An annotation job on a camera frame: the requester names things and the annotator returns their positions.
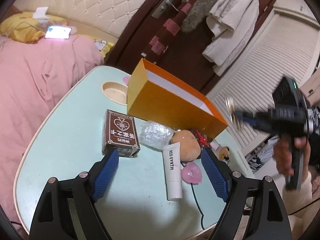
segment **white tube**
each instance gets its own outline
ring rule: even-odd
[[[178,201],[182,198],[180,143],[177,142],[163,147],[162,155],[168,200]]]

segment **headboard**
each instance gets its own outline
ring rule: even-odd
[[[48,6],[47,14],[69,19],[78,33],[115,43],[131,17],[145,0],[16,0],[21,11]]]

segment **orange box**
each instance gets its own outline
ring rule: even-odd
[[[130,115],[175,130],[194,128],[211,138],[228,126],[204,95],[145,59],[129,79],[127,104]]]

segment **door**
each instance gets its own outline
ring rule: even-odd
[[[133,72],[145,46],[164,22],[177,13],[169,7],[159,19],[153,18],[152,13],[163,1],[145,1],[121,34],[107,65],[115,66],[130,74]],[[259,0],[260,13],[254,34],[267,18],[274,2],[275,0]],[[191,33],[179,31],[157,65],[205,95],[219,80],[213,71],[212,63],[202,56],[211,39],[212,33],[205,21]]]

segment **pink heart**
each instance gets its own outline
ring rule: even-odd
[[[202,173],[199,166],[193,162],[187,165],[181,171],[182,179],[186,183],[198,184],[202,182]]]
[[[123,78],[123,82],[124,82],[125,84],[128,84],[128,83],[129,83],[129,78],[130,78],[130,77],[124,77],[124,78]]]

